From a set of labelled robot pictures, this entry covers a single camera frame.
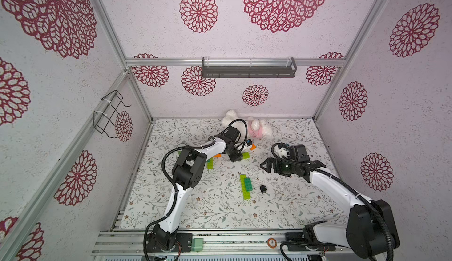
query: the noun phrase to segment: stuffed animal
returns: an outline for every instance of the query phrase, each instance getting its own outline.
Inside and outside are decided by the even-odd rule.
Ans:
[[[232,121],[238,119],[237,113],[234,110],[229,110],[226,112],[226,116],[222,120],[222,126],[227,127]],[[273,135],[272,127],[267,123],[265,119],[253,119],[252,117],[248,117],[248,136],[247,139],[253,138],[262,138],[262,137],[271,137]],[[244,140],[245,137],[245,126],[243,122],[238,121],[232,124],[232,126],[240,131],[240,141]]]
[[[260,139],[260,138],[269,138],[273,135],[272,127],[267,123],[265,119],[253,119],[252,117],[248,118],[248,129],[249,134],[252,137]]]

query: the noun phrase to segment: robotic arm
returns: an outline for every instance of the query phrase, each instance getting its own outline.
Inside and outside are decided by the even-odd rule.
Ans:
[[[211,140],[213,144],[207,145],[208,147],[201,149],[182,149],[171,171],[173,174],[172,180],[177,187],[177,191],[175,191],[174,187],[172,188],[171,197],[169,198],[165,213],[170,212],[175,196],[177,195],[176,203],[172,212],[169,215],[166,214],[166,218],[164,217],[161,222],[154,226],[152,230],[153,234],[149,237],[145,236],[145,240],[149,241],[145,241],[145,247],[146,244],[152,244],[162,251],[170,251],[174,248],[180,215],[185,208],[192,188],[199,183],[208,159],[219,153],[229,155],[232,162],[239,161],[243,158],[241,151],[246,145],[252,145],[252,142],[246,140],[246,132],[245,141],[238,143],[237,140],[240,138],[240,132],[238,129],[232,127],[231,124],[221,133],[216,134]]]
[[[165,213],[169,213],[174,205],[173,211],[155,224],[152,234],[145,235],[145,247],[147,243],[150,243],[162,251],[170,251],[174,248],[181,213],[185,208],[191,189],[199,183],[202,177],[206,161],[219,153],[228,154],[233,162],[241,160],[241,152],[237,147],[242,145],[243,149],[251,142],[238,143],[236,141],[238,138],[240,138],[240,132],[229,125],[227,129],[213,137],[213,144],[210,144],[209,147],[181,151],[172,169],[172,180],[177,186],[177,192],[173,187]],[[285,156],[276,155],[275,146],[286,149]],[[344,211],[349,211],[347,225],[336,225],[324,221],[306,225],[303,230],[305,243],[321,245],[320,242],[322,242],[349,247],[361,258],[369,258],[386,252],[389,238],[393,248],[399,246],[400,242],[391,207],[385,201],[374,201],[370,197],[356,192],[332,176],[325,164],[318,160],[310,161],[304,145],[274,144],[272,154],[276,158],[268,158],[260,164],[263,170],[271,173],[273,169],[274,173],[283,176],[297,174],[323,190]],[[369,210],[371,208],[378,213],[372,213]],[[382,223],[387,226],[387,231],[383,230],[381,220],[377,216],[383,219]]]

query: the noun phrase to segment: zip tie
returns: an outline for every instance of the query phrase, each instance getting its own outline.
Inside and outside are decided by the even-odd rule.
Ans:
[[[108,117],[108,115],[107,114],[105,114],[104,112],[102,112],[102,111],[95,111],[95,112],[98,112],[98,113],[102,113],[102,114],[104,114],[105,115],[105,117]]]

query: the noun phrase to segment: pink clothing on plush toy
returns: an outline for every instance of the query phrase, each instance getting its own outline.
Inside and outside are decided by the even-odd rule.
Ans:
[[[263,127],[263,125],[260,125],[258,130],[253,130],[251,128],[251,123],[252,123],[252,121],[248,122],[248,133],[250,134],[251,137],[260,139],[262,137],[262,127]]]

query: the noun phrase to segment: white patterned mat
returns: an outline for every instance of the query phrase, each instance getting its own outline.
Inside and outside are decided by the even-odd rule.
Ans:
[[[214,158],[213,169],[204,169],[181,217],[180,228],[277,229],[302,228],[318,220],[344,224],[347,214],[331,198],[296,175],[269,174],[259,164],[271,156],[273,143],[303,143],[311,160],[320,160],[335,173],[331,159],[311,119],[268,120],[273,137],[255,140],[250,158],[229,161]],[[183,141],[202,144],[223,130],[221,119],[160,119],[155,122],[143,162],[138,170],[120,228],[143,229],[163,216],[171,184],[161,171],[161,159]],[[176,155],[166,161],[170,173]],[[240,174],[251,178],[250,200],[243,200]],[[267,187],[262,194],[261,185]]]

